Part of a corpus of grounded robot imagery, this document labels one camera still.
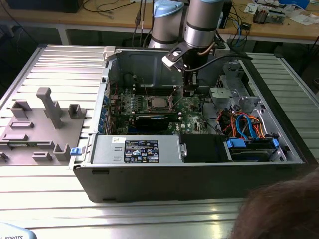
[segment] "blue cable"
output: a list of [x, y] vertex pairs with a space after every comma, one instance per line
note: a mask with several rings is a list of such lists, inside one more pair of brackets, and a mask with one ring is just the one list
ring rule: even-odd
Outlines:
[[236, 42], [236, 47], [238, 47], [239, 39], [241, 37], [241, 29], [240, 29], [240, 25], [239, 25], [238, 21], [236, 21], [235, 19], [232, 19], [232, 20], [237, 24], [237, 27], [238, 27], [239, 36], [238, 36], [238, 39], [237, 39], [237, 42]]
[[246, 117], [247, 118], [247, 122], [248, 122], [248, 128], [249, 128], [249, 132], [250, 132], [250, 135], [252, 136], [252, 138], [257, 138], [257, 135], [256, 133], [254, 132], [253, 130], [253, 124], [251, 123], [251, 120], [250, 118], [247, 116], [247, 115], [239, 115], [236, 119], [236, 128], [237, 128], [237, 131], [239, 132], [239, 134], [241, 136], [243, 136], [245, 138], [245, 140], [248, 140], [248, 137], [246, 135], [244, 135], [244, 133], [240, 130], [240, 127], [239, 127], [239, 121], [242, 117]]

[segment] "gray plastic part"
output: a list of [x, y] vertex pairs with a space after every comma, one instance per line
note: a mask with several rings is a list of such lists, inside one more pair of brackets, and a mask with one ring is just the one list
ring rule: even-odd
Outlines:
[[36, 92], [36, 96], [42, 100], [47, 115], [50, 117], [55, 128], [62, 127], [62, 121], [60, 119], [60, 106], [59, 108], [55, 107], [55, 104], [51, 98], [51, 89], [49, 87], [40, 87]]
[[0, 143], [0, 150], [11, 150], [11, 147], [7, 143]]
[[33, 152], [32, 158], [35, 161], [52, 161], [52, 157], [49, 152]]
[[82, 110], [79, 104], [70, 104], [68, 111], [69, 111], [69, 115], [71, 119], [84, 118], [84, 115], [82, 113]]
[[10, 124], [11, 128], [33, 128], [34, 124], [29, 121], [12, 122]]
[[44, 142], [44, 143], [38, 143], [37, 146], [39, 147], [39, 149], [54, 149], [55, 144], [53, 143], [53, 141], [49, 141], [49, 142]]
[[32, 109], [27, 103], [27, 101], [16, 101], [11, 107], [11, 111], [18, 121], [28, 120], [28, 117], [24, 111], [31, 111], [31, 110]]
[[26, 135], [26, 134], [6, 134], [4, 137], [2, 137], [2, 140], [27, 141], [28, 135]]
[[[56, 111], [57, 111], [59, 117], [61, 117], [61, 116], [62, 116], [62, 109], [61, 109], [61, 107], [60, 107], [60, 105], [59, 105], [59, 102], [58, 102], [58, 101], [53, 101], [53, 103], [54, 103], [54, 107], [56, 108]], [[48, 118], [50, 118], [50, 116], [48, 115], [46, 109], [43, 109], [43, 110], [44, 110], [45, 115], [46, 115]]]
[[[81, 109], [83, 115], [86, 114], [86, 109]], [[61, 145], [61, 148], [66, 144], [70, 148], [75, 148], [78, 145], [79, 137], [82, 130], [84, 119], [71, 119], [68, 108], [62, 108], [61, 120], [63, 121], [62, 129], [55, 129], [51, 119], [49, 119], [42, 108], [34, 108], [31, 111], [25, 112], [31, 122], [34, 123], [33, 128], [11, 128], [11, 122], [17, 122], [13, 116], [7, 127], [3, 131], [2, 137], [6, 134], [27, 134], [28, 141], [0, 141], [0, 151], [3, 151], [9, 156], [10, 160], [6, 165], [67, 165], [69, 161], [59, 161], [53, 153], [56, 144]], [[54, 142], [54, 146], [45, 149], [38, 144]], [[48, 151], [52, 157], [52, 161], [34, 161], [32, 158], [35, 151]]]
[[57, 144], [54, 148], [53, 153], [59, 161], [70, 161], [71, 159], [71, 155], [70, 155], [71, 149], [68, 144], [65, 145], [63, 151], [61, 150], [60, 146]]
[[0, 160], [1, 161], [7, 162], [8, 159], [9, 159], [9, 157], [5, 153], [0, 152]]

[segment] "gray floor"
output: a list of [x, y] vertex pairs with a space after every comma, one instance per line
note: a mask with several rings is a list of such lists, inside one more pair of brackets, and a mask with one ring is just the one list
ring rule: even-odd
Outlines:
[[[26, 28], [26, 30], [42, 44], [61, 44], [57, 30], [46, 28]], [[70, 40], [73, 45], [115, 45], [129, 46], [131, 44], [131, 33], [101, 32], [69, 30]], [[10, 86], [16, 75], [29, 59], [37, 45], [21, 29], [15, 28], [15, 37], [7, 40], [0, 40], [0, 95]], [[308, 46], [301, 44], [276, 44], [272, 42], [248, 41], [245, 51], [262, 53], [279, 53], [290, 65], [298, 71], [305, 60]], [[319, 77], [319, 57], [317, 56], [302, 74], [302, 79], [316, 93], [318, 90], [313, 85], [313, 79]]]

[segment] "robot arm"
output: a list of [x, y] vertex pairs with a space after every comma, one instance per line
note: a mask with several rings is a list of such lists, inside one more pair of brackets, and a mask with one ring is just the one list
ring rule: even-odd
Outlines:
[[[183, 4], [179, 2], [166, 0], [157, 2], [150, 43], [150, 47], [160, 46], [166, 49], [171, 49], [172, 45], [175, 45], [162, 58], [162, 62], [167, 67], [175, 67], [179, 71], [197, 68], [207, 62], [208, 54], [201, 54], [201, 52], [213, 44], [223, 0], [191, 0], [185, 23], [181, 17], [182, 7]], [[162, 14], [164, 9], [167, 10], [166, 15]], [[176, 45], [179, 33], [176, 26], [181, 25], [185, 25], [184, 42]], [[197, 88], [197, 74], [198, 71], [183, 71], [185, 96], [192, 95]]]

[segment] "blue clip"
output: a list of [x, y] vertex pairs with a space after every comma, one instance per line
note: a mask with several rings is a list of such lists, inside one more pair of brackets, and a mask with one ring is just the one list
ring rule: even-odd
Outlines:
[[279, 142], [276, 139], [273, 139], [273, 144], [276, 148], [279, 148]]
[[228, 148], [246, 148], [245, 141], [238, 138], [231, 138], [227, 141]]
[[81, 156], [82, 155], [82, 148], [71, 148], [70, 155], [71, 156]]

